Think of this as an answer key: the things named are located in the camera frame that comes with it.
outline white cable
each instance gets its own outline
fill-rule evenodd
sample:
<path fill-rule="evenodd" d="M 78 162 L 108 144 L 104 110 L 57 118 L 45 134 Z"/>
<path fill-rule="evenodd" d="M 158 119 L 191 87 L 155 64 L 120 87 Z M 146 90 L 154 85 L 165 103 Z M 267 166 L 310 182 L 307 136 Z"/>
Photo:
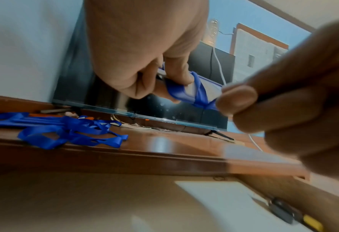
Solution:
<path fill-rule="evenodd" d="M 249 134 L 249 137 L 250 137 L 250 139 L 251 139 L 251 141 L 253 142 L 253 144 L 260 150 L 260 151 L 263 151 L 262 149 L 261 149 L 261 147 L 259 147 L 258 145 L 257 145 L 257 143 L 253 140 L 253 138 L 252 138 L 252 136 Z"/>
<path fill-rule="evenodd" d="M 223 84 L 226 85 L 226 79 L 224 78 L 223 76 L 223 71 L 222 71 L 222 66 L 220 65 L 220 62 L 218 60 L 218 57 L 216 56 L 216 53 L 215 53 L 215 47 L 213 47 L 213 53 L 214 53 L 214 56 L 215 56 L 215 59 L 217 60 L 218 62 L 218 66 L 219 66 L 219 72 L 220 72 L 220 76 L 222 77 L 222 80 L 223 80 Z"/>

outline tangled blue ribbon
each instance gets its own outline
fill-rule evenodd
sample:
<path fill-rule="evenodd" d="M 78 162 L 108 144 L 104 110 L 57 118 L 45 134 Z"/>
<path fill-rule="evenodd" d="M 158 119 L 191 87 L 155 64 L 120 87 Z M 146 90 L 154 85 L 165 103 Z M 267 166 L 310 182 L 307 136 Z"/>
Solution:
<path fill-rule="evenodd" d="M 11 112 L 0 114 L 0 127 L 24 128 L 18 138 L 27 143 L 43 149 L 53 149 L 66 142 L 76 145 L 96 146 L 106 144 L 119 148 L 122 141 L 128 139 L 128 135 L 119 135 L 110 131 L 111 123 L 121 126 L 114 120 L 88 120 L 84 118 L 64 117 L 29 117 L 29 113 Z M 43 133 L 55 132 L 59 138 L 54 140 Z M 113 138 L 93 138 L 80 133 L 103 135 L 113 134 Z"/>

